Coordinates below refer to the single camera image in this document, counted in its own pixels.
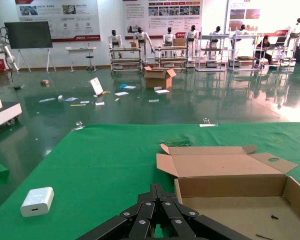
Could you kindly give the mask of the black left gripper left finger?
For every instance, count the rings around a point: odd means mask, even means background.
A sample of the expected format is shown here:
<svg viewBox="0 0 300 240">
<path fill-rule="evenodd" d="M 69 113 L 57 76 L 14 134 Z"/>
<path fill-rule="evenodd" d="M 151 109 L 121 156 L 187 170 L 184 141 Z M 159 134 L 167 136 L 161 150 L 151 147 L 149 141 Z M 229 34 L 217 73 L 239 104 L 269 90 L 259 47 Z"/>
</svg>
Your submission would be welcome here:
<svg viewBox="0 0 300 240">
<path fill-rule="evenodd" d="M 149 237 L 152 218 L 156 210 L 157 185 L 151 184 L 149 192 L 141 193 L 137 203 L 99 226 L 80 236 L 79 240 L 124 240 Z"/>
</svg>

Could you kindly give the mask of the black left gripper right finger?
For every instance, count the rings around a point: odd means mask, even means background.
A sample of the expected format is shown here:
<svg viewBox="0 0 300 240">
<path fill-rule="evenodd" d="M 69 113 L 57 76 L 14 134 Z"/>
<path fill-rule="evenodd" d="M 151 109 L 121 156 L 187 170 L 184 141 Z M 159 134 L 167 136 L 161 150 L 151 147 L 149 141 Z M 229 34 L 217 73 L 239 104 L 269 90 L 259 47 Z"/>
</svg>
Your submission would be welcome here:
<svg viewBox="0 0 300 240">
<path fill-rule="evenodd" d="M 156 220 L 164 237 L 180 240 L 248 240 L 249 238 L 178 201 L 156 185 Z"/>
</svg>

